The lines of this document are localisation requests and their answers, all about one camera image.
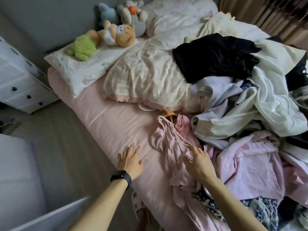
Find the curtain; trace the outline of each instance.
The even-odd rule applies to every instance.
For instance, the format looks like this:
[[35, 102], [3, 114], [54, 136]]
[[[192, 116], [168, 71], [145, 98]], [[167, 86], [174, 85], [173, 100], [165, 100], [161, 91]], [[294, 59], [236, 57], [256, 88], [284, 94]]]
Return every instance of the curtain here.
[[308, 0], [220, 0], [219, 9], [286, 44], [308, 41]]

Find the black smartwatch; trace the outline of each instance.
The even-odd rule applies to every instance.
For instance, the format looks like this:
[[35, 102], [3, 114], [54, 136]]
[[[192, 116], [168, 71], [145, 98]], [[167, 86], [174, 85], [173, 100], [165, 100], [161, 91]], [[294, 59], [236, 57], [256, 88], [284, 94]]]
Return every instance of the black smartwatch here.
[[128, 186], [126, 190], [131, 186], [132, 178], [125, 170], [115, 171], [114, 174], [111, 176], [110, 181], [112, 182], [113, 180], [117, 179], [125, 179], [127, 181]]

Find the blue plush toy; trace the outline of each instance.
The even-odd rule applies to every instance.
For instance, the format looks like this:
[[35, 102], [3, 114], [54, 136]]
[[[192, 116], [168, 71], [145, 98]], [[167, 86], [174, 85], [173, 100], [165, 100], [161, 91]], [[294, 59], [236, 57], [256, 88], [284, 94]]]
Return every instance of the blue plush toy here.
[[102, 28], [104, 28], [103, 23], [105, 20], [108, 20], [110, 23], [113, 23], [115, 25], [121, 25], [121, 19], [116, 9], [110, 8], [104, 3], [99, 3], [98, 8], [100, 11], [100, 18], [101, 18], [99, 25]]

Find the gray plush toy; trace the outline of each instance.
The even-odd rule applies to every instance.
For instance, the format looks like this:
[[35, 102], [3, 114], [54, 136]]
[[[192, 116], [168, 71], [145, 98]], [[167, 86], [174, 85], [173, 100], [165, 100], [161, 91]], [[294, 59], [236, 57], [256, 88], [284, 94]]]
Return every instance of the gray plush toy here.
[[133, 24], [136, 37], [142, 36], [146, 30], [145, 21], [148, 18], [148, 14], [140, 9], [144, 5], [143, 1], [128, 0], [124, 5], [119, 5], [117, 8], [122, 24]]

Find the hand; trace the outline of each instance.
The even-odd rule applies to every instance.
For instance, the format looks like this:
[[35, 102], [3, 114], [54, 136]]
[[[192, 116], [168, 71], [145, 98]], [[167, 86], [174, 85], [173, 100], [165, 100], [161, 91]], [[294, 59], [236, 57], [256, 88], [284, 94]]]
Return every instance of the hand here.
[[218, 178], [207, 152], [194, 146], [189, 146], [188, 149], [192, 152], [193, 161], [187, 157], [183, 159], [187, 172], [205, 187], [213, 184]]
[[132, 178], [132, 180], [136, 179], [140, 176], [143, 170], [143, 161], [139, 161], [138, 157], [141, 146], [138, 146], [137, 149], [134, 151], [134, 155], [132, 155], [134, 145], [130, 145], [130, 147], [126, 147], [123, 151], [123, 155], [118, 154], [118, 165], [117, 170], [125, 170]]

